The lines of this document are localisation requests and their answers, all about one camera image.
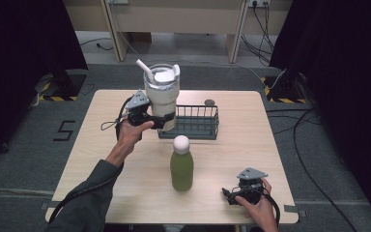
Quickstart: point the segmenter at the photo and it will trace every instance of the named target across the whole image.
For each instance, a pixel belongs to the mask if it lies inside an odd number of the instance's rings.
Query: wooden table
[[[116,143],[114,128],[100,130],[114,121],[126,98],[136,90],[99,90],[95,93],[76,138],[53,201],[61,201],[83,182]],[[191,140],[194,183],[191,190],[172,188],[170,158],[173,139],[159,139],[156,130],[143,132],[134,152],[117,179],[106,217],[110,223],[248,224],[245,209],[230,206],[221,188],[236,187],[237,175],[250,166],[269,174],[272,197],[281,210],[280,223],[295,223],[298,214],[284,212],[295,205],[260,95],[253,91],[186,91],[177,104],[218,106],[216,140]],[[49,208],[48,219],[53,211]]]

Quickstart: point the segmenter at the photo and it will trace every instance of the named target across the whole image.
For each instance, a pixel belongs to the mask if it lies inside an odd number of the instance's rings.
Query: small round object
[[[174,151],[179,155],[184,155],[189,151],[189,140],[184,135],[179,135],[174,138],[173,143]]]
[[[206,106],[214,106],[215,105],[215,101],[214,100],[205,100],[204,101],[204,105],[206,105]]]

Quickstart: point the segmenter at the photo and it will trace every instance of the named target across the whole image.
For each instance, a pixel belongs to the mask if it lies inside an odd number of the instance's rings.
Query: white straw
[[[146,74],[149,77],[150,81],[154,81],[155,80],[155,77],[153,76],[152,71],[143,62],[141,62],[140,59],[138,59],[135,63],[137,63],[137,65],[140,66],[140,68],[143,69],[144,72],[146,72]]]

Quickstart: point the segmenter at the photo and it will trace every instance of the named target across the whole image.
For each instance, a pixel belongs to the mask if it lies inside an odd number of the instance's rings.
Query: power outlet
[[[265,8],[266,4],[269,7],[271,4],[271,0],[249,0],[248,7],[252,7],[254,1],[257,2],[257,8]]]

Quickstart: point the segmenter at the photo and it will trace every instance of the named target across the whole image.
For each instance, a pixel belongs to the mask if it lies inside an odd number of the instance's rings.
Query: yellow black hazard tape
[[[266,84],[266,80],[268,77],[262,77],[261,80],[266,86],[264,88],[265,95],[267,96],[267,100],[270,102],[283,102],[283,103],[306,103],[306,100],[301,96],[300,89],[296,89],[294,93],[281,93],[280,91],[275,89],[270,89],[271,86]]]
[[[53,101],[53,102],[67,102],[76,101],[77,97],[56,97],[56,96],[41,96],[41,101]]]
[[[40,96],[40,101],[53,101],[53,102],[68,102],[68,101],[76,101],[77,96],[56,96],[56,92],[54,93],[47,93],[50,92],[51,82],[46,83],[43,86],[42,95]]]

